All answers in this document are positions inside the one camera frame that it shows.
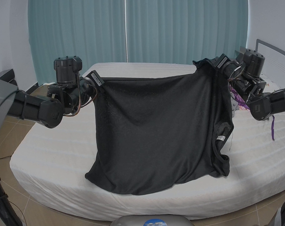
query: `white wall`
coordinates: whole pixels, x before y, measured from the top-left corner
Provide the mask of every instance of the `white wall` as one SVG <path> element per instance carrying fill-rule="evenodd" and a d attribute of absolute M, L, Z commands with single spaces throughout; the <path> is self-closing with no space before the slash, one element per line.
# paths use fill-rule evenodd
<path fill-rule="evenodd" d="M 0 0 L 0 72 L 13 69 L 18 87 L 37 82 L 29 45 L 28 0 Z"/>
<path fill-rule="evenodd" d="M 285 0 L 248 0 L 247 48 L 255 49 L 256 39 L 285 51 Z"/>

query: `floor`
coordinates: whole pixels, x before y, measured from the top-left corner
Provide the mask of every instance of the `floor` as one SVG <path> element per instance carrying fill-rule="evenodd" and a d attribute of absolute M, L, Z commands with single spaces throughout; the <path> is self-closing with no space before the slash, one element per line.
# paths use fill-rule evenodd
<path fill-rule="evenodd" d="M 46 91 L 45 86 L 40 87 L 32 95 L 46 95 Z M 0 158 L 12 155 L 33 125 L 34 122 L 7 116 L 0 130 Z M 111 222 L 108 221 L 96 221 L 68 215 L 41 205 L 20 186 L 10 169 L 9 161 L 9 158 L 0 160 L 1 185 L 9 196 L 9 201 L 16 204 L 24 214 L 27 226 L 110 225 Z M 239 211 L 214 218 L 194 220 L 192 223 L 195 226 L 264 226 L 269 223 L 284 201 L 285 191 Z M 14 205 L 12 207 L 23 219 L 19 209 Z"/>

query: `green curtain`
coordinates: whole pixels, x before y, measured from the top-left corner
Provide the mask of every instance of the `green curtain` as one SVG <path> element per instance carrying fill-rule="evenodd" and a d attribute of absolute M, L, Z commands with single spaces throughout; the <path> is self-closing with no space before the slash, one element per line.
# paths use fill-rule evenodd
<path fill-rule="evenodd" d="M 38 84 L 56 81 L 57 57 L 77 55 L 84 73 L 126 62 L 124 0 L 29 0 L 29 42 Z"/>
<path fill-rule="evenodd" d="M 126 0 L 129 62 L 192 64 L 246 46 L 248 0 Z"/>

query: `blue sticker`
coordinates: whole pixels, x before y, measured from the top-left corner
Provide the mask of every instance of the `blue sticker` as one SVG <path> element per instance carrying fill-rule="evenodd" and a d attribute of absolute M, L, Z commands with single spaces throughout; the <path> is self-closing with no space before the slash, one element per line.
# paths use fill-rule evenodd
<path fill-rule="evenodd" d="M 167 224 L 161 219 L 154 218 L 146 221 L 143 226 L 167 226 Z"/>

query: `barcode label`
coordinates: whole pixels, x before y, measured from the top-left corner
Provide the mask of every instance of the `barcode label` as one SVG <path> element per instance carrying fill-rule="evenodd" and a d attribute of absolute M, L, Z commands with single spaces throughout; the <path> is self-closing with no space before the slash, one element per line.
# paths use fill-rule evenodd
<path fill-rule="evenodd" d="M 218 136 L 217 140 L 221 140 L 221 141 L 224 141 L 225 140 L 225 136 Z"/>
<path fill-rule="evenodd" d="M 100 82 L 99 78 L 94 73 L 92 73 L 91 76 L 94 79 L 94 81 L 98 84 L 98 86 L 102 85 L 102 83 Z"/>
<path fill-rule="evenodd" d="M 218 68 L 221 68 L 221 66 L 225 63 L 227 60 L 227 57 L 225 56 L 224 59 L 218 64 Z"/>

